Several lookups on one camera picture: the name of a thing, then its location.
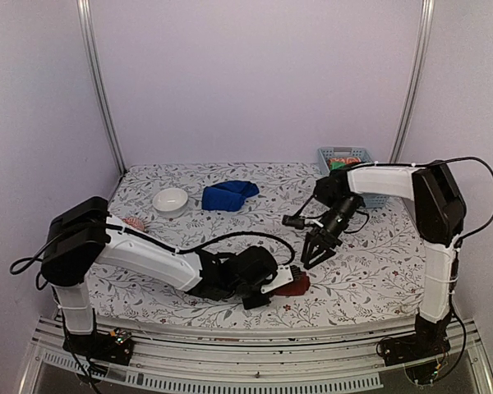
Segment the aluminium front table rail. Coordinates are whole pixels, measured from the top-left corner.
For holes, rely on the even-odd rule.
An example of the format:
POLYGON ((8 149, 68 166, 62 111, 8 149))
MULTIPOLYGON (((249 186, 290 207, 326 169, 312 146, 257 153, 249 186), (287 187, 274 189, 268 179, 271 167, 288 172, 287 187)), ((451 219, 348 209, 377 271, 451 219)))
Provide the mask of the aluminium front table rail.
POLYGON ((450 352, 435 383, 421 375, 436 357, 388 366, 386 337, 412 333, 412 318, 323 328, 193 328, 100 317, 135 343, 129 365, 102 364, 101 393, 493 393, 493 370, 471 319, 448 327, 450 352))

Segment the blue towel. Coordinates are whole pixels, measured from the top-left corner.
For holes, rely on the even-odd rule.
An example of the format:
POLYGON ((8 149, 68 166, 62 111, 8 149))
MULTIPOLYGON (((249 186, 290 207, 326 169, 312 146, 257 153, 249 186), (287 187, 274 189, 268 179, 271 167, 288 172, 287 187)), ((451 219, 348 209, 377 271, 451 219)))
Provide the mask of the blue towel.
POLYGON ((201 207, 207 211, 237 212, 245 201, 260 193, 258 186, 249 181, 224 181, 203 190, 201 207))

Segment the aluminium frame post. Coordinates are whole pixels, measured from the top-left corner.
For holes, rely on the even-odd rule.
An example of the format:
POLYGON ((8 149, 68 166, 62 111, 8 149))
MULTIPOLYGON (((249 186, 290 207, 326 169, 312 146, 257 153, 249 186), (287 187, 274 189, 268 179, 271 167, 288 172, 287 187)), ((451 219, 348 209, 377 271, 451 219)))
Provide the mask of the aluminium frame post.
POLYGON ((112 113, 109 107, 108 95, 104 86, 104 80, 99 61, 99 53, 94 35, 94 24, 91 15, 90 1, 77 0, 76 5, 81 28, 81 35, 85 47, 85 55, 89 63, 94 93, 106 132, 108 147, 113 156, 113 160, 119 176, 124 176, 127 172, 127 166, 123 158, 122 148, 117 137, 112 113))
POLYGON ((412 67, 408 78, 408 87, 399 118, 399 125, 389 155, 391 163, 398 163, 408 138, 408 131, 414 113, 417 93, 422 79, 426 55, 431 40, 431 27, 434 17, 435 1, 423 0, 419 19, 417 38, 415 42, 412 67))

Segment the orange patterned rolled towel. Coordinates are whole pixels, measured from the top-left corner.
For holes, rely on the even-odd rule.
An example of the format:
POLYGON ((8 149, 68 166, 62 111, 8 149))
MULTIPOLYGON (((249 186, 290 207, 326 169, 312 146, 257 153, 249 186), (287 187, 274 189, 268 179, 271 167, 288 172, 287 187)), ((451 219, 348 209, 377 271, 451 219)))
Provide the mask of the orange patterned rolled towel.
POLYGON ((360 163, 362 160, 358 157, 332 157, 327 160, 327 163, 330 164, 333 161, 337 162, 347 162, 349 164, 351 163, 360 163))

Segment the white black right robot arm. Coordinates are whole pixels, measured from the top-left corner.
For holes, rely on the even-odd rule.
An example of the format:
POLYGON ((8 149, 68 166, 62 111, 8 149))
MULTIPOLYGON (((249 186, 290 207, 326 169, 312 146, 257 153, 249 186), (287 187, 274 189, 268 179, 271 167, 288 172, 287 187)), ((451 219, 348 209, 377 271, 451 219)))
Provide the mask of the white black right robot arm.
POLYGON ((451 298, 458 279, 458 252, 466 205, 449 170, 437 160, 426 165, 351 164, 316 182, 313 197, 327 207, 305 235, 301 261, 306 269, 330 259, 341 234, 363 205, 365 194, 413 202, 417 233, 426 250, 424 295, 408 350, 427 357, 443 342, 452 316, 451 298))

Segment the dark red towel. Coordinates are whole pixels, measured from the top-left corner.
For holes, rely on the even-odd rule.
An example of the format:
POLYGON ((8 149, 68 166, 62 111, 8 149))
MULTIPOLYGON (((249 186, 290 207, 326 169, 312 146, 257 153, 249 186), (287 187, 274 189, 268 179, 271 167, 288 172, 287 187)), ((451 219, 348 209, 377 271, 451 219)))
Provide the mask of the dark red towel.
POLYGON ((297 266, 291 267, 293 281, 274 291, 275 296, 303 296, 309 290, 311 281, 305 271, 297 266))

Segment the light blue plastic basket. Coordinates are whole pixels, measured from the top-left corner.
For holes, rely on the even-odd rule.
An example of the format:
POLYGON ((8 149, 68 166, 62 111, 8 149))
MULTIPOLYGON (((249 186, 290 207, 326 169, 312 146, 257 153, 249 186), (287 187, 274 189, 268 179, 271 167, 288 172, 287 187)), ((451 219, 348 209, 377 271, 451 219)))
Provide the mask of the light blue plastic basket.
MULTIPOLYGON (((331 171, 333 163, 369 163, 372 161, 372 156, 365 148, 354 147, 322 147, 317 149, 318 167, 320 173, 324 176, 331 171)), ((365 207, 383 208, 389 197, 386 195, 364 194, 365 207)))

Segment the right aluminium frame post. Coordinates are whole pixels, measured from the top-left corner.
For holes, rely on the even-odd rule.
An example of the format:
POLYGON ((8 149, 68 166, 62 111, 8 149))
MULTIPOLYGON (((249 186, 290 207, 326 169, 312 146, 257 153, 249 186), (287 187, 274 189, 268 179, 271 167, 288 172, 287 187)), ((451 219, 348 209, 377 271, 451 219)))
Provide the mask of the right aluminium frame post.
POLYGON ((431 27, 434 17, 435 1, 423 0, 419 19, 417 38, 415 42, 412 67, 408 78, 408 87, 399 118, 399 125, 389 155, 391 163, 398 163, 408 138, 408 131, 414 113, 417 93, 422 79, 426 55, 431 40, 431 27))

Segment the green rolled towel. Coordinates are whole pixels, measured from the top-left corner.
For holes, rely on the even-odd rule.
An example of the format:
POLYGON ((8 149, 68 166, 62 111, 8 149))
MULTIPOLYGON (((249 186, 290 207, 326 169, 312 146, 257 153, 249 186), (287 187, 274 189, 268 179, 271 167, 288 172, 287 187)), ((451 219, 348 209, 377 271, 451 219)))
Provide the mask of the green rolled towel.
POLYGON ((340 168, 343 168, 343 167, 347 167, 348 165, 349 165, 349 163, 347 163, 347 162, 333 161, 332 163, 329 164, 329 169, 330 170, 340 169, 340 168))

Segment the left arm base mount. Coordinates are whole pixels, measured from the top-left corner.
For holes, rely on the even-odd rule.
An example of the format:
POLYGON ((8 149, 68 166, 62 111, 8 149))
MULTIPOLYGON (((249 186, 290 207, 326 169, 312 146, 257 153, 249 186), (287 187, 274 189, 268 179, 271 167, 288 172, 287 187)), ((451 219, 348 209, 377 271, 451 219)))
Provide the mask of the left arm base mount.
POLYGON ((128 366, 134 345, 135 342, 131 339, 131 334, 117 328, 110 333, 94 330, 89 335, 65 332, 62 348, 69 353, 84 356, 86 359, 128 366))

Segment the white bowl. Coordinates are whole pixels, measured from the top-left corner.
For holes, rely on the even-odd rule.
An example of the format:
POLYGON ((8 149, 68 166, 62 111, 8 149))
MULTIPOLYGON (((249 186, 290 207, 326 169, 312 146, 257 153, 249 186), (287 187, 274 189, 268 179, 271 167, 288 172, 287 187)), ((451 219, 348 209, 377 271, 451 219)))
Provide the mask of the white bowl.
POLYGON ((159 191, 152 199, 153 207, 165 218, 179 218, 188 205, 188 193, 180 188, 159 191))

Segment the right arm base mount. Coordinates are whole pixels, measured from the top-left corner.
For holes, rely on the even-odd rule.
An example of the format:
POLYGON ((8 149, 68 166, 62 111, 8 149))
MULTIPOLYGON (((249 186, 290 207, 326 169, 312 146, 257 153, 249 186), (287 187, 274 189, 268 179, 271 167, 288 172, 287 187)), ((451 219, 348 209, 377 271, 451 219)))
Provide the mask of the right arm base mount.
POLYGON ((408 380, 417 386, 435 383, 450 351, 447 339, 447 323, 431 323, 416 320, 414 333, 401 337, 384 337, 376 344, 376 354, 386 366, 406 364, 432 358, 422 364, 407 367, 408 380))

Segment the left aluminium frame post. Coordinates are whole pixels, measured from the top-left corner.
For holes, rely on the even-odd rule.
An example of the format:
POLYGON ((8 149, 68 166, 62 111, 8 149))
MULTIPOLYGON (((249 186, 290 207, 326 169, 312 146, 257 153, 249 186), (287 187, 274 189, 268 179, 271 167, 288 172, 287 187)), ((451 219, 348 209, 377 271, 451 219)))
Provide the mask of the left aluminium frame post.
POLYGON ((123 158, 122 148, 117 137, 112 113, 109 107, 108 95, 104 86, 104 80, 99 61, 99 53, 94 35, 94 24, 91 15, 90 1, 77 0, 76 5, 81 28, 81 35, 85 47, 85 55, 89 63, 94 93, 106 132, 108 147, 113 156, 113 160, 119 176, 124 176, 127 172, 127 166, 123 158))

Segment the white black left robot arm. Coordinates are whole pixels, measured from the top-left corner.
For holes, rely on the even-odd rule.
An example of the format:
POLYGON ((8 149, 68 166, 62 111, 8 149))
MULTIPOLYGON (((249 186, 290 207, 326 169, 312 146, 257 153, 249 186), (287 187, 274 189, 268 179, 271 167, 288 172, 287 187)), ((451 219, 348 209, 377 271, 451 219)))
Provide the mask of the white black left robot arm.
POLYGON ((107 200, 92 197, 52 220, 41 265, 67 331, 88 356, 100 355, 106 347, 104 335, 95 330, 85 282, 94 263, 144 274, 203 299, 241 296, 246 308, 264 305, 271 291, 292 278, 264 247, 251 246, 239 254, 179 250, 128 226, 108 211, 107 200))

